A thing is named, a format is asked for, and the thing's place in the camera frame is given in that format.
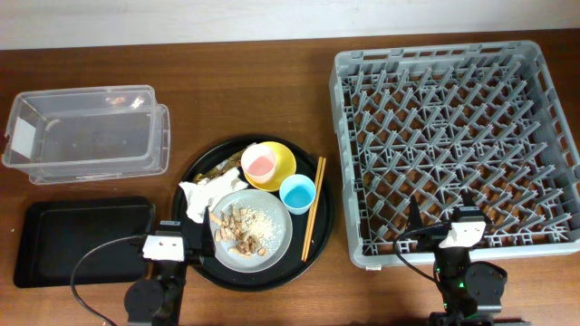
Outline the large white napkin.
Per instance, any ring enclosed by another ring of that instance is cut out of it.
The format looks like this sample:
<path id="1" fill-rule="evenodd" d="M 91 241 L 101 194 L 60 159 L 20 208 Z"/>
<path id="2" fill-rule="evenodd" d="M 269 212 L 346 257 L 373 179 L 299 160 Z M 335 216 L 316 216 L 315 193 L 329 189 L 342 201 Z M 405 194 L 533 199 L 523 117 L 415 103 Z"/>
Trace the large white napkin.
<path id="1" fill-rule="evenodd" d="M 186 215 L 197 224 L 202 224 L 206 209 L 212 211 L 225 196 L 244 190 L 248 183 L 239 177 L 238 168 L 213 179 L 203 178 L 198 183 L 180 182 L 187 201 Z"/>

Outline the grey plate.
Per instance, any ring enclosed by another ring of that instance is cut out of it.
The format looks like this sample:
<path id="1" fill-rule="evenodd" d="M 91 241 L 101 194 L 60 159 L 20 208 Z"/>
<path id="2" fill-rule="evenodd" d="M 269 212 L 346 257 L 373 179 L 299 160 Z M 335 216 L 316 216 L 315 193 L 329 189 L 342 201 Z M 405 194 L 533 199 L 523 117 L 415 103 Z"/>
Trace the grey plate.
<path id="1" fill-rule="evenodd" d="M 254 255 L 250 258 L 244 258 L 230 254 L 227 251 L 227 243 L 217 243 L 216 241 L 215 256 L 220 263 L 232 271 L 240 273 L 262 272 L 277 263 L 288 249 L 293 233 L 291 216 L 284 204 L 277 197 L 256 189 L 245 189 L 225 196 L 210 213 L 217 215 L 220 211 L 225 210 L 233 204 L 251 207 L 265 212 L 278 224 L 277 234 L 268 246 L 268 253 L 263 257 Z M 214 231 L 217 230 L 217 226 L 210 221 L 210 228 L 214 236 Z"/>

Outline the gold foil wrapper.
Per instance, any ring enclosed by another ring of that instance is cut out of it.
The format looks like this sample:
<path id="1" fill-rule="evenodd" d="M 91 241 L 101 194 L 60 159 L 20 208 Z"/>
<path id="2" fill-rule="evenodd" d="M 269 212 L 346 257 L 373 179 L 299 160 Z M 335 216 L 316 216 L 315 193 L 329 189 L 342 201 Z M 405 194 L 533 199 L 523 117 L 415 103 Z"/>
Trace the gold foil wrapper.
<path id="1" fill-rule="evenodd" d="M 198 183 L 203 179 L 220 177 L 232 168 L 241 167 L 241 157 L 247 147 L 218 146 L 204 154 L 195 164 L 191 180 Z"/>

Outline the pink cup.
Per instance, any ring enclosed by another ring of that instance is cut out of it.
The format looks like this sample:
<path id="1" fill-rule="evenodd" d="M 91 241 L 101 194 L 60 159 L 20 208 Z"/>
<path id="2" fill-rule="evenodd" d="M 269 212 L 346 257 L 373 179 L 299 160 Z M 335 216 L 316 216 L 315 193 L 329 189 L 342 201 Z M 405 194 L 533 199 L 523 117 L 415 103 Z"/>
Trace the pink cup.
<path id="1" fill-rule="evenodd" d="M 257 184 L 268 182 L 276 172 L 276 154 L 264 144 L 249 146 L 240 163 L 243 171 Z"/>

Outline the wooden chopstick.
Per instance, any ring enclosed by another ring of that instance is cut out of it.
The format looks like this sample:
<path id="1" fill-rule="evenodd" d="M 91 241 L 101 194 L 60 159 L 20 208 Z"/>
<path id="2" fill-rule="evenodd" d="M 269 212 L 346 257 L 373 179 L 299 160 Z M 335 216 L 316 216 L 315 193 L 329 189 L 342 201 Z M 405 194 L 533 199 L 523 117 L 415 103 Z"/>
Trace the wooden chopstick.
<path id="1" fill-rule="evenodd" d="M 316 219 L 316 211 L 317 211 L 317 208 L 318 208 L 318 203 L 319 203 L 320 195 L 321 195 L 321 192 L 322 192 L 322 184 L 323 184 L 323 179 L 324 179 L 325 165 L 326 165 L 326 158 L 324 158 L 323 169 L 322 169 L 321 176 L 320 176 L 320 180 L 319 180 L 319 190 L 318 190 L 318 193 L 317 193 L 318 196 L 317 196 L 316 206 L 315 206 L 315 209 L 313 211 L 314 212 L 314 215 L 313 215 L 314 220 L 312 221 L 313 222 L 313 225 L 312 225 L 312 236 L 313 236 L 313 232 L 314 232 L 314 222 L 315 222 L 315 219 Z M 307 250 L 307 253 L 308 254 L 309 254 L 309 250 L 310 250 L 311 243 L 312 243 L 312 237 L 311 237 L 311 240 L 310 240 L 309 248 Z"/>
<path id="2" fill-rule="evenodd" d="M 303 242 L 303 249 L 302 249 L 302 253 L 301 253 L 301 261 L 302 262 L 306 262 L 307 259 L 307 250 L 309 248 L 309 244 L 310 244 L 310 240 L 312 237 L 312 225 L 313 225 L 313 215 L 314 215 L 314 209 L 316 206 L 316 201 L 317 201 L 317 193 L 319 190 L 319 180 L 320 180 L 320 176 L 321 176 L 321 172 L 323 169 L 323 163 L 324 163 L 324 158 L 323 157 L 319 157 L 318 159 L 318 163 L 317 163 L 317 169 L 316 169 L 316 174 L 315 174 L 315 178 L 314 178 L 314 200 L 313 203 L 310 205 L 309 207 L 309 211 L 308 211 L 308 217 L 307 217 L 307 222 L 306 222 L 306 229 L 304 231 L 304 242 Z"/>

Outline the blue cup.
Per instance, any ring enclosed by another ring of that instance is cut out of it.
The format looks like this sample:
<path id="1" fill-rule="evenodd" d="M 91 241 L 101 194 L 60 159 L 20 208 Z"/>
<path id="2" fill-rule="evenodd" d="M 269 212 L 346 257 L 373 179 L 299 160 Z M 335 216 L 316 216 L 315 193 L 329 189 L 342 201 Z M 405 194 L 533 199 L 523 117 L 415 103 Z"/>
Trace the blue cup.
<path id="1" fill-rule="evenodd" d="M 294 174 L 281 184 L 279 196 L 286 209 L 293 215 L 306 213 L 316 195 L 314 181 L 308 176 Z"/>

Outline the yellow bowl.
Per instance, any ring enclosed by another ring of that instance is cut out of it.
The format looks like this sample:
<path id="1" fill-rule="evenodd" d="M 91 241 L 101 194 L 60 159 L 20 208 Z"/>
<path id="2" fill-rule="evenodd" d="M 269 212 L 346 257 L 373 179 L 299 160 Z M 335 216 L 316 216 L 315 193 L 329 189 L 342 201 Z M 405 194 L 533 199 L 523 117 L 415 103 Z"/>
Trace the yellow bowl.
<path id="1" fill-rule="evenodd" d="M 275 174 L 264 184 L 257 184 L 247 173 L 244 173 L 244 176 L 246 181 L 255 188 L 266 192 L 276 192 L 280 189 L 283 181 L 296 172 L 295 155 L 289 147 L 280 142 L 265 141 L 263 145 L 268 146 L 275 153 Z"/>

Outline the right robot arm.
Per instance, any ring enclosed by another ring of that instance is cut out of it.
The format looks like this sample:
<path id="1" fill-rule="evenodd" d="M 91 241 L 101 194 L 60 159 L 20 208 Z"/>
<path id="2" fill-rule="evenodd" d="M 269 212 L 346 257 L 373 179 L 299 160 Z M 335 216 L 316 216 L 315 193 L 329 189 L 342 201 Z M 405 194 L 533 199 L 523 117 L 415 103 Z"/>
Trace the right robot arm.
<path id="1" fill-rule="evenodd" d="M 490 218 L 472 196 L 461 193 L 462 204 L 444 222 L 424 225 L 417 200 L 410 200 L 410 214 L 401 239 L 417 242 L 417 250 L 434 254 L 432 275 L 441 294 L 444 311 L 430 314 L 427 323 L 445 325 L 496 325 L 508 273 L 484 261 L 472 261 L 470 252 L 492 227 Z"/>

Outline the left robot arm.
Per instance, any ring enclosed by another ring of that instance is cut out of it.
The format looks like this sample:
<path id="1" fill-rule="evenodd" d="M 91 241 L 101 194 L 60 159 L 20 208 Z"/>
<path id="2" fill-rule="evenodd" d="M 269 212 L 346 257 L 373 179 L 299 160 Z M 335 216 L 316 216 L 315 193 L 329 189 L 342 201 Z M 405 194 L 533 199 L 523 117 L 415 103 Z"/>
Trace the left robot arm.
<path id="1" fill-rule="evenodd" d="M 187 270 L 215 256 L 209 209 L 201 223 L 189 218 L 161 221 L 140 240 L 140 257 L 150 265 L 124 296 L 129 325 L 177 325 Z"/>

